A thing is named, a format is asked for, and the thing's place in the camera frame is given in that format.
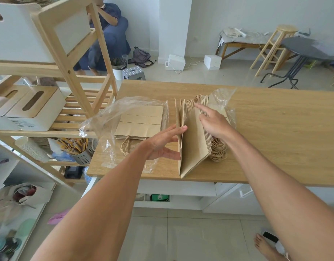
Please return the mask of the white cabinet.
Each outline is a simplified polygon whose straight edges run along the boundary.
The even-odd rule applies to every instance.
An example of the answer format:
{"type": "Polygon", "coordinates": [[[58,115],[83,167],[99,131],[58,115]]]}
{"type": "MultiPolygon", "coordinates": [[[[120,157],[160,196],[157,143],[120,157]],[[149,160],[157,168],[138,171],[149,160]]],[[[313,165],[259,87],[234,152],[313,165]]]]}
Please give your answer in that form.
{"type": "Polygon", "coordinates": [[[251,186],[241,183],[140,180],[134,207],[264,215],[251,186]],[[152,202],[151,194],[168,194],[169,202],[152,202]]]}

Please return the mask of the clear plastic wrapper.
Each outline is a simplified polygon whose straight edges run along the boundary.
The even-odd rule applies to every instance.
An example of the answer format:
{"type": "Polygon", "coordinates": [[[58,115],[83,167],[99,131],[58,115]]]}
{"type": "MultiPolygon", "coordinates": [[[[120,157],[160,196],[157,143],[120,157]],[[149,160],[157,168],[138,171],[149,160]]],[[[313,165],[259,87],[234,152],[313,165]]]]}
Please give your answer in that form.
{"type": "MultiPolygon", "coordinates": [[[[127,156],[121,153],[120,147],[122,139],[116,139],[114,134],[120,121],[121,114],[138,105],[154,105],[163,106],[161,131],[165,130],[169,125],[168,101],[154,100],[147,97],[134,96],[124,97],[115,101],[109,107],[99,111],[94,117],[87,119],[80,126],[80,135],[97,137],[95,152],[91,159],[91,163],[87,170],[87,175],[100,177],[106,175],[110,170],[119,165],[127,156],[132,153],[145,153],[148,151],[145,140],[131,140],[130,152],[127,156]]],[[[143,166],[144,173],[152,173],[157,159],[146,160],[143,166]]]]}
{"type": "Polygon", "coordinates": [[[229,104],[236,89],[220,88],[213,91],[208,98],[208,107],[222,114],[228,123],[236,128],[235,109],[229,104]]]}

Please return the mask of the white dotted step stool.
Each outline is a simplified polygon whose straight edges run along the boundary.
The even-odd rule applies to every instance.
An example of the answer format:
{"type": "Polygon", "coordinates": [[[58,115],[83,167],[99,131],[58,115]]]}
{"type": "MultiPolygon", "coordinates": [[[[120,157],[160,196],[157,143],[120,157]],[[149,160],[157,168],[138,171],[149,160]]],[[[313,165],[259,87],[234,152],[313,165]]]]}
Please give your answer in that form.
{"type": "Polygon", "coordinates": [[[144,71],[139,66],[125,68],[122,73],[124,80],[146,80],[144,71]]]}

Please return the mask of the brown paper carrier bag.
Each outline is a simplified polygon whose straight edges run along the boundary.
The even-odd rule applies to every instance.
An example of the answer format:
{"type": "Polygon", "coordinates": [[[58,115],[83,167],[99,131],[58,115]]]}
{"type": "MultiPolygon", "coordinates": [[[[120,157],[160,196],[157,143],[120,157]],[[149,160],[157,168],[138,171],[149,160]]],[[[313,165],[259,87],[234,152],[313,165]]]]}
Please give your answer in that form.
{"type": "Polygon", "coordinates": [[[201,111],[194,107],[193,100],[175,99],[176,127],[187,126],[187,131],[177,135],[178,151],[181,159],[178,162],[178,174],[187,176],[201,162],[211,155],[212,136],[205,131],[199,116],[201,111]]]}

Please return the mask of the person's right foot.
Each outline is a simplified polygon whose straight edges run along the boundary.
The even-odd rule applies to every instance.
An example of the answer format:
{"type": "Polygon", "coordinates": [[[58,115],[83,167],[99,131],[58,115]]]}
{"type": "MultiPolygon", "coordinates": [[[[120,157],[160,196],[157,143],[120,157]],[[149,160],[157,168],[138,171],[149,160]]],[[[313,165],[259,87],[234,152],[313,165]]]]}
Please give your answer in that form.
{"type": "Polygon", "coordinates": [[[288,261],[284,255],[280,254],[276,248],[270,246],[264,237],[258,233],[255,235],[254,245],[268,261],[288,261]]]}

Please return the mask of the stack of kraft bags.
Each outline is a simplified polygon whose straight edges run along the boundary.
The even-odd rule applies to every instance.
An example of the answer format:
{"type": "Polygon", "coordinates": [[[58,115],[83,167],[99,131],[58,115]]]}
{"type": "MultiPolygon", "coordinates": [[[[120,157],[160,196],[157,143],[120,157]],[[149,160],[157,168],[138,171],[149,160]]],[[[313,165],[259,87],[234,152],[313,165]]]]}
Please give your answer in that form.
{"type": "MultiPolygon", "coordinates": [[[[202,104],[205,106],[208,106],[208,98],[209,96],[203,96],[203,95],[197,95],[194,98],[194,103],[202,104]]],[[[226,149],[227,145],[224,144],[220,139],[215,138],[212,136],[212,141],[211,141],[211,155],[208,157],[210,158],[213,162],[220,162],[224,159],[226,159],[227,154],[226,154],[226,149]]]]}
{"type": "Polygon", "coordinates": [[[129,154],[131,140],[145,140],[161,131],[163,111],[163,106],[138,105],[121,114],[114,136],[123,140],[123,155],[129,154]]]}

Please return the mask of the perforated metal holder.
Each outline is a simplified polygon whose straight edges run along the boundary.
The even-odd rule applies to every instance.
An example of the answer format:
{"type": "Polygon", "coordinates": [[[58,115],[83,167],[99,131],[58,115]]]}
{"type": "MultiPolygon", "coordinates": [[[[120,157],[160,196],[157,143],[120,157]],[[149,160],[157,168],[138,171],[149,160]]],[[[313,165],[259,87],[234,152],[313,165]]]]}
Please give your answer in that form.
{"type": "Polygon", "coordinates": [[[77,162],[79,165],[89,165],[91,162],[91,159],[94,155],[94,150],[92,148],[91,143],[88,144],[88,146],[86,147],[85,151],[83,151],[80,154],[76,154],[76,155],[70,155],[75,162],[77,162]]]}

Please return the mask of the grey backpack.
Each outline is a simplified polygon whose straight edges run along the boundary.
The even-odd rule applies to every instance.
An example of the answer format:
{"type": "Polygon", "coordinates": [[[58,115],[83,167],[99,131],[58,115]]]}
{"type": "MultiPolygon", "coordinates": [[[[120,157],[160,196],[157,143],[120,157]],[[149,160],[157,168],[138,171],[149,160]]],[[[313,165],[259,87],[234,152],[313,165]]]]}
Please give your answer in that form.
{"type": "Polygon", "coordinates": [[[132,58],[128,60],[127,64],[135,64],[141,68],[147,68],[152,66],[156,60],[150,60],[151,55],[149,52],[146,52],[138,47],[134,47],[132,58]]]}

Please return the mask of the white storage box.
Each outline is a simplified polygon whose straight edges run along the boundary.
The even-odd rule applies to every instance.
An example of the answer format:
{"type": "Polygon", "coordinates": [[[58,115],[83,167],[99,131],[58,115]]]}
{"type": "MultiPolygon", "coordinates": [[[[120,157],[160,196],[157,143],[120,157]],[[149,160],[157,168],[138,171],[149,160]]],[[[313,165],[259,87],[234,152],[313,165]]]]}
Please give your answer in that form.
{"type": "Polygon", "coordinates": [[[75,0],[62,0],[48,8],[0,3],[0,16],[0,61],[55,63],[35,22],[56,35],[66,54],[91,31],[86,4],[75,4],[75,0]]]}

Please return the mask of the black round table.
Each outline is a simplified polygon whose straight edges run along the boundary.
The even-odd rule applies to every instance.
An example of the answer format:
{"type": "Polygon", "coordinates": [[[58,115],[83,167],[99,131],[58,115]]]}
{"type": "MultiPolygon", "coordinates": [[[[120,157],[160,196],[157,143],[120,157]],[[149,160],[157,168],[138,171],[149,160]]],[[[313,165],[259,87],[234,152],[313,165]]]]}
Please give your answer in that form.
{"type": "Polygon", "coordinates": [[[298,58],[284,76],[279,76],[274,73],[267,73],[263,76],[260,83],[262,83],[268,75],[281,78],[280,82],[272,84],[271,86],[269,86],[269,88],[272,88],[278,84],[285,82],[286,80],[289,80],[291,89],[298,90],[298,88],[296,87],[298,79],[296,79],[295,76],[303,68],[303,66],[309,59],[318,61],[334,61],[334,55],[329,55],[323,50],[320,50],[319,48],[322,48],[323,44],[320,44],[314,39],[301,37],[285,38],[283,39],[281,44],[285,49],[295,53],[298,58]]]}

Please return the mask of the person's left forearm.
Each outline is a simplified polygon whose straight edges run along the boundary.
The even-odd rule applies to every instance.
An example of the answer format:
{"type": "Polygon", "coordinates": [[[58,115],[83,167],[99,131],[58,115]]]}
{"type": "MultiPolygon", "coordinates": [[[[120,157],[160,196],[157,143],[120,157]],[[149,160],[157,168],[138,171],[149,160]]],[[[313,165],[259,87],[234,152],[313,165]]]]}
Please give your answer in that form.
{"type": "Polygon", "coordinates": [[[153,152],[143,141],[87,192],[54,227],[30,261],[117,260],[139,180],[153,152]]]}

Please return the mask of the person's right hand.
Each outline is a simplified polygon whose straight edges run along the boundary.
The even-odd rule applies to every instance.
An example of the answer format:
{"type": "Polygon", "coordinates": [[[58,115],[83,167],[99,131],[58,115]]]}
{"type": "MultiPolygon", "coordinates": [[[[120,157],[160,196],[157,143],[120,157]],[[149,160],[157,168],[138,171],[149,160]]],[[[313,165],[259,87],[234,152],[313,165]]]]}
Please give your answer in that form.
{"type": "Polygon", "coordinates": [[[200,110],[199,120],[204,129],[213,137],[226,142],[234,129],[226,120],[225,116],[208,106],[195,103],[194,106],[200,110]]]}

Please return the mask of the person's right forearm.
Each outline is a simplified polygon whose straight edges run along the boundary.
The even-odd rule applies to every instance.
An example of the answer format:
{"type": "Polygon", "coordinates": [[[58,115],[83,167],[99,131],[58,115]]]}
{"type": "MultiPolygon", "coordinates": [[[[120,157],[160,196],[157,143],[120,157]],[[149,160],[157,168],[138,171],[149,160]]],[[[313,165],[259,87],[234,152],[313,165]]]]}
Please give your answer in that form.
{"type": "Polygon", "coordinates": [[[334,261],[334,209],[230,126],[211,134],[232,150],[291,260],[334,261]]]}

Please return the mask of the wooden bench with cushion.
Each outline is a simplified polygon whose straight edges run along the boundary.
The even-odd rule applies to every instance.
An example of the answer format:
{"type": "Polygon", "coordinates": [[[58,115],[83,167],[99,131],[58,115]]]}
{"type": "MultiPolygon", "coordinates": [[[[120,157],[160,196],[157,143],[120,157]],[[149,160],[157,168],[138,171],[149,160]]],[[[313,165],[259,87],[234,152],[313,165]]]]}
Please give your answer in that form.
{"type": "Polygon", "coordinates": [[[215,54],[221,56],[222,60],[225,60],[246,48],[261,50],[273,34],[273,32],[242,31],[247,34],[245,38],[240,36],[234,28],[224,28],[219,36],[219,43],[215,54]]]}

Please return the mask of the wooden bar stool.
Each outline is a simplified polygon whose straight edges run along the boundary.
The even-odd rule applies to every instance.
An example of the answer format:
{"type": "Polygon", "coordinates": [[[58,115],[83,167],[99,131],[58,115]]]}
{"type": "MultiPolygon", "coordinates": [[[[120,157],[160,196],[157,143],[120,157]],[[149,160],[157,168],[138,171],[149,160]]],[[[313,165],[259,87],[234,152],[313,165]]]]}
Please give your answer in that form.
{"type": "Polygon", "coordinates": [[[277,26],[250,67],[250,69],[253,69],[257,61],[263,59],[262,64],[255,74],[256,77],[260,75],[261,71],[266,70],[269,65],[274,66],[272,73],[275,73],[279,69],[289,56],[289,52],[283,47],[282,42],[285,38],[293,37],[297,32],[298,28],[293,25],[277,26]]]}

